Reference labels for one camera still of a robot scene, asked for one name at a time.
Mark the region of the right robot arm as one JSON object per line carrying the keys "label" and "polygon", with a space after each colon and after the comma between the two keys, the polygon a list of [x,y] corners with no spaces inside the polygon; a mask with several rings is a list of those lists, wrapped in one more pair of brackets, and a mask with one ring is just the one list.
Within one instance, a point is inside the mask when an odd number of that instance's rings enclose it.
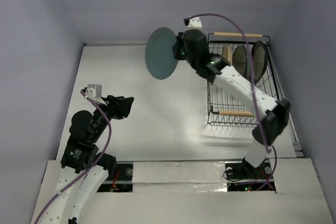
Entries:
{"label": "right robot arm", "polygon": [[288,124],[289,101],[266,95],[228,60],[210,53],[206,36],[200,30],[178,33],[173,52],[175,59],[187,61],[200,77],[225,90],[254,113],[258,124],[252,131],[254,140],[243,158],[241,171],[248,178],[258,175],[275,139]]}

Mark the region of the beige floral plate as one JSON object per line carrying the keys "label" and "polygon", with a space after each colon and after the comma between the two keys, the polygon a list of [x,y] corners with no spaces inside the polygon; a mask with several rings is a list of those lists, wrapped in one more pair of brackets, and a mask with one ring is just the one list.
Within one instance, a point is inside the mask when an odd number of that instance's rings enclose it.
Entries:
{"label": "beige floral plate", "polygon": [[232,63],[232,50],[228,44],[223,45],[222,57],[227,59],[229,63]]}

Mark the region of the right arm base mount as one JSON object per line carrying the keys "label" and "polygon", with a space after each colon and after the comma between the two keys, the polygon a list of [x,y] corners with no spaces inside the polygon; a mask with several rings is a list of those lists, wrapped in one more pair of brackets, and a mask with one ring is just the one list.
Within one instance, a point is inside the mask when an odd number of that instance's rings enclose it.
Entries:
{"label": "right arm base mount", "polygon": [[264,161],[258,167],[253,167],[245,160],[241,162],[226,162],[223,177],[229,182],[241,180],[267,179],[272,173],[272,168],[268,161]]}

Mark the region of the teal blue plate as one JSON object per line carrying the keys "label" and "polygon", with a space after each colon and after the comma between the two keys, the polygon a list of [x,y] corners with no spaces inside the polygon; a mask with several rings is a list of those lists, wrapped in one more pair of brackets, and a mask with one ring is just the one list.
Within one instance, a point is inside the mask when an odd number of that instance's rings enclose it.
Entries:
{"label": "teal blue plate", "polygon": [[149,37],[145,49],[145,63],[154,78],[164,80],[174,72],[178,63],[173,52],[175,43],[174,32],[166,27],[158,28]]}

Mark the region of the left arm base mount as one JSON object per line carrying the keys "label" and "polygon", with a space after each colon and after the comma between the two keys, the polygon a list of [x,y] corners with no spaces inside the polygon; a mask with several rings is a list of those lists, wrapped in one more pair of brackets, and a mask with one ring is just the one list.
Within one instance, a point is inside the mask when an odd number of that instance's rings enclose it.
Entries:
{"label": "left arm base mount", "polygon": [[131,182],[133,176],[133,163],[117,163],[114,174],[110,176],[111,180],[117,178],[117,181]]}

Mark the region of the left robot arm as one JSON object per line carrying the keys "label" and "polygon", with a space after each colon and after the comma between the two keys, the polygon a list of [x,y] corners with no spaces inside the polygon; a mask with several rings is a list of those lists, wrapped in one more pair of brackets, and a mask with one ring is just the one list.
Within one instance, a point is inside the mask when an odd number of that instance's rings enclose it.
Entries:
{"label": "left robot arm", "polygon": [[82,223],[99,187],[118,174],[116,158],[105,150],[99,151],[96,142],[105,130],[111,139],[110,121],[127,118],[134,98],[109,95],[95,99],[86,94],[83,97],[96,109],[93,113],[81,110],[73,115],[54,196],[35,223]]}

